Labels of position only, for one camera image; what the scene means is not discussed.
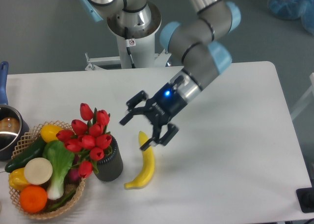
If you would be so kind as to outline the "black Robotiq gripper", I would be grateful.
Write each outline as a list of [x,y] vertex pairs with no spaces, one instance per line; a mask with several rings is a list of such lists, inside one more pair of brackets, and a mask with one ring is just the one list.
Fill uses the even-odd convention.
[[[136,108],[143,101],[145,105]],[[187,102],[173,89],[172,84],[166,83],[150,99],[145,91],[140,91],[126,102],[126,106],[128,113],[119,124],[126,125],[134,115],[143,114],[153,126],[151,138],[140,147],[140,150],[147,150],[153,144],[166,146],[179,132],[179,128],[169,122],[187,106]],[[167,125],[167,131],[161,136],[161,128],[164,125]]]

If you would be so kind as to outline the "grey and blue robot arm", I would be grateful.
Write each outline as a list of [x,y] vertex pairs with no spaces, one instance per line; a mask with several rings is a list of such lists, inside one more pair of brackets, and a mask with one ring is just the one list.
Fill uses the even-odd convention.
[[107,22],[116,36],[123,69],[153,66],[157,31],[165,51],[183,65],[153,97],[144,91],[132,97],[120,122],[125,125],[134,115],[144,115],[153,133],[141,150],[167,145],[178,132],[171,119],[230,66],[232,58],[217,40],[239,25],[239,8],[223,0],[190,0],[197,20],[188,26],[171,22],[161,27],[160,11],[148,0],[79,1],[94,21]]

